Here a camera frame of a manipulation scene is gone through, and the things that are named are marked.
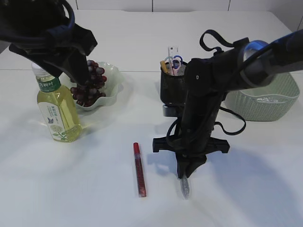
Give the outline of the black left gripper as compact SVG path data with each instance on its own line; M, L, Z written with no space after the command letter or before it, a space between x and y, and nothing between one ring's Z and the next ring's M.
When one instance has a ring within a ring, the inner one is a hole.
M66 0L2 0L0 39L12 43L9 50L58 78L64 72L73 82L86 85L89 70L86 56L97 46L93 33L75 22ZM75 48L64 55L61 69L24 49Z

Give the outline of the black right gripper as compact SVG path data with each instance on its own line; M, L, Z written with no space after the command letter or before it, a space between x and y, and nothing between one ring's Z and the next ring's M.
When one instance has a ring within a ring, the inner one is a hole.
M211 136L216 125L222 124L216 119L209 118L207 121L202 121L196 130L185 130L185 126L181 125L181 119L178 118L172 124L176 126L173 135L170 134L171 128L169 128L166 136L153 139L152 151L154 153L162 150L173 152L177 162L178 179L189 178L206 162L208 154L217 151L229 152L230 145L227 140Z

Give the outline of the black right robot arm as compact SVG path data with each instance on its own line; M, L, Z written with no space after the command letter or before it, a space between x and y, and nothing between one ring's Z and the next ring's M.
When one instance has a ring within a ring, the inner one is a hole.
M303 33L296 31L271 43L243 38L225 41L207 30L221 45L200 46L214 54L209 59L193 58L182 76L161 74L160 98L165 116L175 117L167 135L154 138L153 152L175 153L178 178L189 177L207 160L207 155L227 153L228 141L211 137L221 103L231 91L269 85L280 73L303 68Z

